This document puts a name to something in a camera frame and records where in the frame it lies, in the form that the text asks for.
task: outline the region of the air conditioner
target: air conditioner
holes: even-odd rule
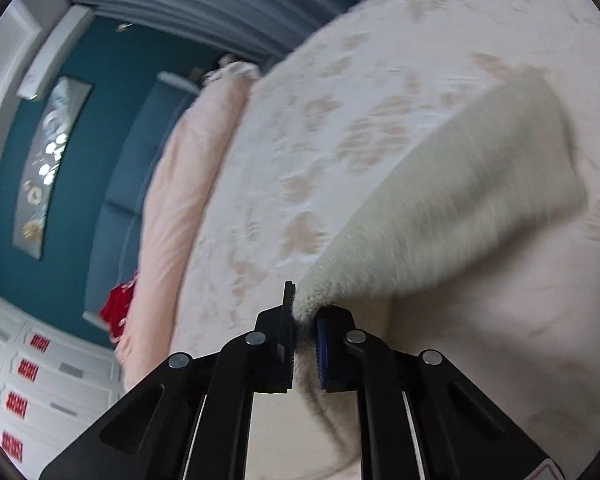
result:
[[[29,101],[46,97],[62,63],[91,25],[93,17],[93,11],[85,6],[74,5],[67,11],[27,70],[18,89],[19,97]]]

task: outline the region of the red sticker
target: red sticker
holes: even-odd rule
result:
[[[36,376],[38,375],[38,366],[33,364],[31,361],[23,359],[20,361],[20,366],[18,366],[18,375],[33,382],[36,380]]]
[[[35,334],[31,338],[31,341],[29,341],[29,345],[33,346],[33,348],[36,350],[40,350],[41,352],[46,352],[46,349],[49,347],[49,343],[51,343],[51,341],[40,334]]]
[[[11,458],[22,463],[22,441],[6,431],[2,432],[2,449]]]
[[[13,392],[9,392],[9,397],[7,397],[7,410],[11,413],[15,413],[20,418],[24,418],[25,413],[27,413],[27,405],[27,399]]]

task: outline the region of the floral bedspread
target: floral bedspread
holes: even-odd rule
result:
[[[575,478],[600,446],[591,0],[367,0],[309,38],[254,86],[190,256],[171,350],[202,356],[251,330],[398,161],[525,65],[542,69],[573,118],[589,208],[410,298],[391,343],[443,351]],[[275,437],[290,431],[277,417],[255,420],[248,478],[310,478],[328,465],[320,437],[298,428],[290,446]],[[358,476],[354,466],[337,478]]]

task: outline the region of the red cloth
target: red cloth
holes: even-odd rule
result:
[[[118,344],[125,331],[126,315],[134,298],[137,279],[138,273],[135,272],[131,281],[112,288],[107,303],[100,311],[100,317],[109,324],[109,338],[113,344]]]

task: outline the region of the metal screw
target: metal screw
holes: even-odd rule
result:
[[[362,330],[349,330],[347,332],[347,341],[350,343],[363,343],[366,341],[366,334]]]
[[[249,332],[244,339],[247,342],[247,345],[257,346],[264,343],[267,340],[267,336],[262,332]]]
[[[174,354],[169,357],[169,366],[171,368],[184,368],[189,364],[189,356],[186,354]]]
[[[422,360],[428,365],[437,366],[442,362],[442,354],[435,350],[427,350],[422,354]]]

